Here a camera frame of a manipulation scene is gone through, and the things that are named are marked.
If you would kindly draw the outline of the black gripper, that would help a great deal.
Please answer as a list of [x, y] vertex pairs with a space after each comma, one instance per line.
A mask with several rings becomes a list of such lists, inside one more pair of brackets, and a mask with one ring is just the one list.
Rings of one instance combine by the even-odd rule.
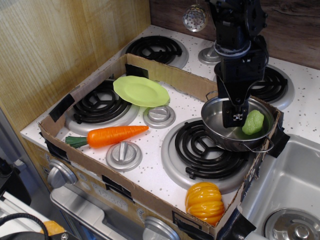
[[220, 56], [220, 63], [214, 68], [219, 97], [229, 99], [222, 103], [223, 126], [242, 127], [249, 114], [246, 101], [251, 87], [263, 79], [269, 62], [267, 43], [262, 35], [258, 35], [241, 49], [223, 48], [215, 43], [214, 50]]

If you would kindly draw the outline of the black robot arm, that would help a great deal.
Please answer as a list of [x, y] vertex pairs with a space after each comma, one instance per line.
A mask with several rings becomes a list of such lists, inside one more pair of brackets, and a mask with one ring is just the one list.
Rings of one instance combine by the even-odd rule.
[[210, 0], [208, 5], [216, 30], [213, 48], [220, 56], [214, 72], [218, 97], [223, 99], [222, 123], [225, 128], [242, 127], [251, 88], [264, 78], [269, 62], [260, 34], [268, 15], [258, 0]]

